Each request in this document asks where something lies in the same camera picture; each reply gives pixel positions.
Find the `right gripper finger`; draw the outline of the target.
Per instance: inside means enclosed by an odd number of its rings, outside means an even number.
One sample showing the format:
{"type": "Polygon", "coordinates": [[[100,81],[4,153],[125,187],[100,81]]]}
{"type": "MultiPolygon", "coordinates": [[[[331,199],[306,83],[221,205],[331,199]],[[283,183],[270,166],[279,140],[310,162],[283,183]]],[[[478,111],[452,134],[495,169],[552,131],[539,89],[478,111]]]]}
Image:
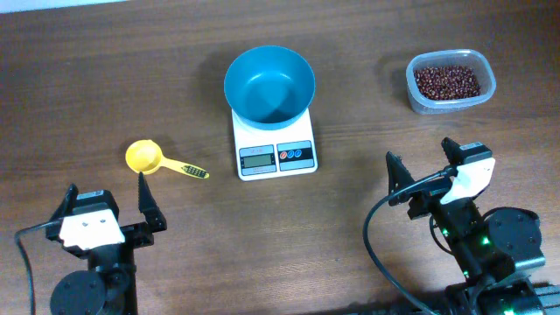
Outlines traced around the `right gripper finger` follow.
{"type": "Polygon", "coordinates": [[[402,192],[402,190],[414,184],[415,180],[404,166],[401,157],[388,151],[385,158],[388,170],[388,194],[391,195],[388,204],[396,206],[410,199],[410,191],[402,192]]]}
{"type": "Polygon", "coordinates": [[[449,137],[445,137],[441,142],[441,146],[450,165],[462,165],[464,163],[464,154],[459,143],[456,143],[449,137]]]}

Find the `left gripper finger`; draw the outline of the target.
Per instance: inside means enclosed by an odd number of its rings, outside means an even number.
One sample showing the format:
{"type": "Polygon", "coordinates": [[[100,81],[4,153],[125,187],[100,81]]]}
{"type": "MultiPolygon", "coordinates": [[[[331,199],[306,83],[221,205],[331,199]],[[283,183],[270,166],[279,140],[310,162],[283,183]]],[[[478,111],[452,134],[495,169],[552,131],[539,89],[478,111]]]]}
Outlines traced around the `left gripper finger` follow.
{"type": "Polygon", "coordinates": [[[78,194],[79,189],[76,184],[71,184],[66,190],[66,194],[60,205],[51,216],[50,221],[56,221],[66,216],[72,215],[78,194]]]}
{"type": "Polygon", "coordinates": [[[154,200],[142,172],[138,174],[138,209],[144,215],[151,232],[161,232],[167,229],[166,218],[154,200]]]}

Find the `yellow measuring scoop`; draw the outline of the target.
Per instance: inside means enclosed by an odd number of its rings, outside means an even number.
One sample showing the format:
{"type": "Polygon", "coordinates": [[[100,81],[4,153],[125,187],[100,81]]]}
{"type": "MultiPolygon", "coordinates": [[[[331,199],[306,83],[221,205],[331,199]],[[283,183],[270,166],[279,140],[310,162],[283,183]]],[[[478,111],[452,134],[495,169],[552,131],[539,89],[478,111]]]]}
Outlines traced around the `yellow measuring scoop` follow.
{"type": "Polygon", "coordinates": [[[165,157],[161,147],[150,139],[132,143],[125,152],[125,162],[133,172],[144,175],[164,167],[196,179],[210,177],[209,172],[201,167],[165,157]]]}

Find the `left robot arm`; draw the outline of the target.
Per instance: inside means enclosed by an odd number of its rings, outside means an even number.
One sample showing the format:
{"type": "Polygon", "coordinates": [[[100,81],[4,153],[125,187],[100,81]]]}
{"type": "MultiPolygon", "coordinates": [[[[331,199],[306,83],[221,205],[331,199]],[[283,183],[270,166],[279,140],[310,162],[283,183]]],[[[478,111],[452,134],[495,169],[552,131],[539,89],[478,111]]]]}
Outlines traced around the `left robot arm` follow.
{"type": "Polygon", "coordinates": [[[167,229],[143,173],[138,174],[138,209],[144,220],[121,227],[111,191],[79,193],[76,185],[69,186],[45,238],[87,261],[87,268],[59,281],[51,295],[51,313],[138,313],[134,251],[153,245],[154,234],[167,229]]]}

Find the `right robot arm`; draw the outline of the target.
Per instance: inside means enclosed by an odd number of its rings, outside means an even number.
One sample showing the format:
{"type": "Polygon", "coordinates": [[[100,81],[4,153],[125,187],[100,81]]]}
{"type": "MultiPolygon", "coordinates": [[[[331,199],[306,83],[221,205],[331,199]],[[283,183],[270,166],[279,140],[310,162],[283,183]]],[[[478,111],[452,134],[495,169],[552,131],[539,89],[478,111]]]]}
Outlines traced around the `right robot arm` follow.
{"type": "Polygon", "coordinates": [[[465,281],[425,301],[397,307],[399,314],[557,314],[559,288],[533,284],[531,275],[546,263],[537,213],[501,206],[481,213],[475,200],[488,188],[495,159],[483,143],[459,144],[449,137],[442,148],[448,165],[433,179],[415,180],[392,152],[386,155],[390,206],[407,203],[412,219],[427,217],[440,232],[465,281]]]}

